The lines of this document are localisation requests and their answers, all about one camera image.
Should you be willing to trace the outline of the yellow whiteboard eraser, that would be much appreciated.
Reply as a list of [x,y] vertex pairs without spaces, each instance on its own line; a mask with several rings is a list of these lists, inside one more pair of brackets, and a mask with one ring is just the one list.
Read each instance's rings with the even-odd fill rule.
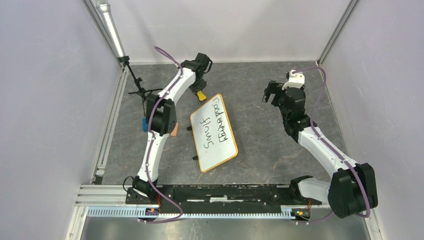
[[201,90],[196,93],[196,96],[200,102],[203,102],[207,99],[206,95]]

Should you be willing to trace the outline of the yellow framed whiteboard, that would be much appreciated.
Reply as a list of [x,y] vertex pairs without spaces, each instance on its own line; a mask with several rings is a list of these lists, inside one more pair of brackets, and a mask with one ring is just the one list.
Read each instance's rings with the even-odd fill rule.
[[206,173],[238,155],[235,135],[220,93],[195,110],[189,119],[201,172]]

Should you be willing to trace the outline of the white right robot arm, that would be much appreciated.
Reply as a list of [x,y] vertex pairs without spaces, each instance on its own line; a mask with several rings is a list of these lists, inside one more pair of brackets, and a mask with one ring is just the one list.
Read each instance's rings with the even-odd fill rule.
[[271,95],[271,104],[279,109],[287,135],[308,150],[331,178],[322,181],[305,175],[292,179],[289,199],[295,204],[307,199],[328,204],[341,219],[357,214],[367,218],[379,205],[374,168],[353,160],[325,137],[305,112],[303,85],[292,87],[272,80],[264,89],[263,102],[268,102]]

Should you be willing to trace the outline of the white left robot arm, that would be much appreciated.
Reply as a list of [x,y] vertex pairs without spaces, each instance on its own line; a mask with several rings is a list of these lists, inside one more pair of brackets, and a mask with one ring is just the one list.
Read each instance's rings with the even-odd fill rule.
[[153,203],[158,195],[154,187],[158,181],[162,151],[177,125],[176,103],[187,89],[200,102],[207,99],[202,92],[207,86],[204,74],[210,71],[212,64],[209,56],[199,52],[194,60],[177,65],[176,76],[164,89],[146,98],[147,145],[141,167],[132,181],[132,189],[145,204]]

